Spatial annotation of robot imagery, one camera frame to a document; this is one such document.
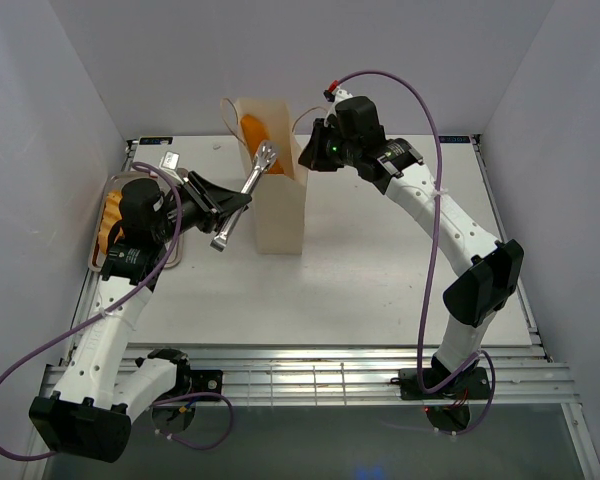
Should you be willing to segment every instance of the white table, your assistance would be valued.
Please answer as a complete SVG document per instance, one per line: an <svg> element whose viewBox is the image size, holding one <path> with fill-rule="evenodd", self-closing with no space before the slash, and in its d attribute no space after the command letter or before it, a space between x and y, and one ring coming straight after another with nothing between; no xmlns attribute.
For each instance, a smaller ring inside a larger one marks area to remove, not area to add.
<svg viewBox="0 0 600 480"><path fill-rule="evenodd" d="M435 172L429 136L405 136ZM301 144L307 136L299 136ZM175 137L140 146L135 161L157 165L166 151L180 166L239 189L244 182L230 136ZM443 186L487 230L494 214L470 144L443 145ZM211 236L189 231L181 263L164 271L132 338L136 344L414 345L431 240L354 169L309 176L304 253L259 255L247 212L223 253ZM455 276L442 254L426 343L439 344L448 313L442 292ZM484 344L530 345L518 296L497 315Z"/></svg>

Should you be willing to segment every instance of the metal tool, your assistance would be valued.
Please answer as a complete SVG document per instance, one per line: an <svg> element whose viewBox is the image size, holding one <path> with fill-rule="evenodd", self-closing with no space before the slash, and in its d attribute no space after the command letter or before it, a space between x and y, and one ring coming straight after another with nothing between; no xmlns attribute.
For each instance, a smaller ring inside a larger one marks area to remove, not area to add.
<svg viewBox="0 0 600 480"><path fill-rule="evenodd" d="M260 178L262 175L266 173L269 168L276 163L278 159L278 147L273 142L269 140L263 140L262 143L258 146L258 150L256 150L256 154L253 157L253 169L247 178L244 186L242 187L242 193L248 193L251 195L258 185ZM238 223L238 219L242 212L244 212L245 208L242 208L231 215L222 225L218 234L211 241L211 246L222 252L227 246L227 242L229 241L229 236L233 231L236 223Z"/></svg>

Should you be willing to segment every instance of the orange object inside bag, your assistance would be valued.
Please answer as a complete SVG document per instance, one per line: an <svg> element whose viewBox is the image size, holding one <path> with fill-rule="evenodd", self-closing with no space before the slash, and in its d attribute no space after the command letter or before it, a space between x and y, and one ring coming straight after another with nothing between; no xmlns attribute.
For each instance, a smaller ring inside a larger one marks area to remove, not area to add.
<svg viewBox="0 0 600 480"><path fill-rule="evenodd" d="M242 128L242 133L244 134L244 139L247 144L247 150L249 150L249 155L253 158L256 154L256 150L262 143L263 140L270 140L269 132L267 131L267 127L264 123L258 120L256 117L252 115L245 115L240 119L240 127ZM282 174L284 175L284 170L280 165L280 162L274 163L271 168L267 171L269 174Z"/></svg>
<svg viewBox="0 0 600 480"><path fill-rule="evenodd" d="M120 213L120 200L122 200L122 192L119 190L113 190L107 194L107 199L104 204L104 212L102 213L102 221L100 222L100 229L98 230L98 249L107 254L109 248L109 234L111 229L116 222L122 220L122 214ZM119 238L124 237L122 229L116 235L114 241L117 242Z"/></svg>

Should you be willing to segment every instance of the gray floor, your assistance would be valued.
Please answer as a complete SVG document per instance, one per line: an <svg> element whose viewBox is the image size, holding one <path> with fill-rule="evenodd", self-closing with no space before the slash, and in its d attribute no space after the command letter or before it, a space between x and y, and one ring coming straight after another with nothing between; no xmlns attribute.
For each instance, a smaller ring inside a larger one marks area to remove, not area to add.
<svg viewBox="0 0 600 480"><path fill-rule="evenodd" d="M225 444L194 452L156 437L145 414L115 464L59 455L44 478L583 478L560 405L496 405L456 439L382 424L427 427L420 407L239 408L236 418ZM202 409L184 436L212 440L225 422L223 409Z"/></svg>

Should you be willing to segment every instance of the gray wall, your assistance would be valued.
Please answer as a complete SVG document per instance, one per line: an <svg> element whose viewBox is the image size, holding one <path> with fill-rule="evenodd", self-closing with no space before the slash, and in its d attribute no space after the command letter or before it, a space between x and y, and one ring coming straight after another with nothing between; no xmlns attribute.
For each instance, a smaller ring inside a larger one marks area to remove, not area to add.
<svg viewBox="0 0 600 480"><path fill-rule="evenodd" d="M484 135L549 352L571 365L600 456L600 1L558 0Z"/></svg>
<svg viewBox="0 0 600 480"><path fill-rule="evenodd" d="M0 372L66 329L124 143L47 0L0 0ZM0 390L0 442L26 453L46 362ZM0 457L0 479L22 464Z"/></svg>
<svg viewBox="0 0 600 480"><path fill-rule="evenodd" d="M224 134L223 96L284 97L299 114L362 68L413 82L441 132L482 132L552 3L51 0L125 138ZM399 86L351 88L377 102L387 131L429 133Z"/></svg>

